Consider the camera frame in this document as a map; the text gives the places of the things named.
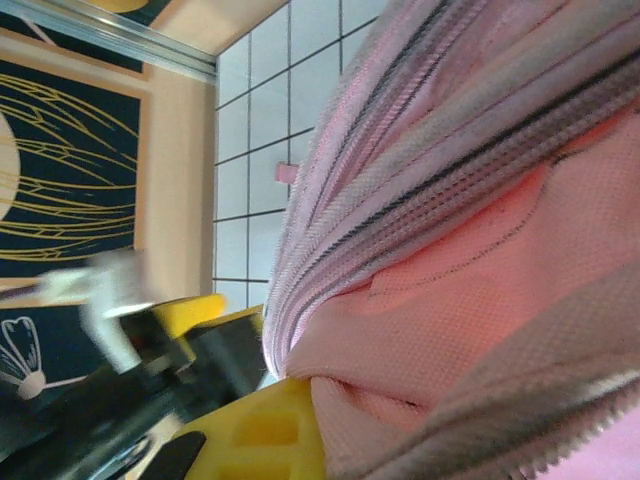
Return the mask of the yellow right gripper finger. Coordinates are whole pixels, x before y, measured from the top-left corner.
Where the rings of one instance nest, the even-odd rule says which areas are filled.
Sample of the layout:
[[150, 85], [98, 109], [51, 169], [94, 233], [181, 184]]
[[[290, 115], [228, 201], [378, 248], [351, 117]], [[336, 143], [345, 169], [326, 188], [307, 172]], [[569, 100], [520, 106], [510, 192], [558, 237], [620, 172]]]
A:
[[182, 427], [204, 435], [188, 479], [322, 480], [325, 459], [308, 380], [288, 378]]

